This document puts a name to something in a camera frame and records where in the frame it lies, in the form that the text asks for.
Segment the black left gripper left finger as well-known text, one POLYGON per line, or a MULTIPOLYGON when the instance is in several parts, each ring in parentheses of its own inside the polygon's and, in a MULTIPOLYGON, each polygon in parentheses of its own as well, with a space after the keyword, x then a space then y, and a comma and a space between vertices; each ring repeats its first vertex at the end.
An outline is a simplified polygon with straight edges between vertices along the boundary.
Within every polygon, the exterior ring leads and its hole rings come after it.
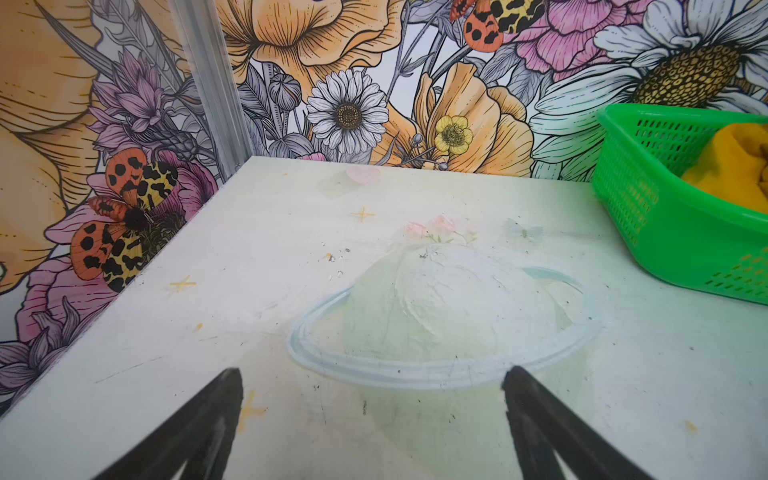
POLYGON ((241 372, 227 368, 98 479, 221 479, 244 398, 241 372))

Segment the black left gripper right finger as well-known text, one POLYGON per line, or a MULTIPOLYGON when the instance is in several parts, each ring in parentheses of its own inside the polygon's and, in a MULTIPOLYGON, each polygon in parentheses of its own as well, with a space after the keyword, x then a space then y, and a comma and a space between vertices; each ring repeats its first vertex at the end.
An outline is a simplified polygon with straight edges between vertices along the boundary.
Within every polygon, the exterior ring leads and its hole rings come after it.
POLYGON ((502 390, 517 461, 525 479, 563 479, 561 462, 578 479, 650 477, 524 368, 509 370, 502 390))

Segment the yellow t shirt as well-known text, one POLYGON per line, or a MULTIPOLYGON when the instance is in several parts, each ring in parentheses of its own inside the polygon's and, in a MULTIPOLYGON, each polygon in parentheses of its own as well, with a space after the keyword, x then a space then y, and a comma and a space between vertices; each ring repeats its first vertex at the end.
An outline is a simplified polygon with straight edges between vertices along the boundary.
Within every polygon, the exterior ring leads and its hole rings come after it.
POLYGON ((720 129, 682 180, 728 203, 767 214, 767 126, 746 123, 720 129))

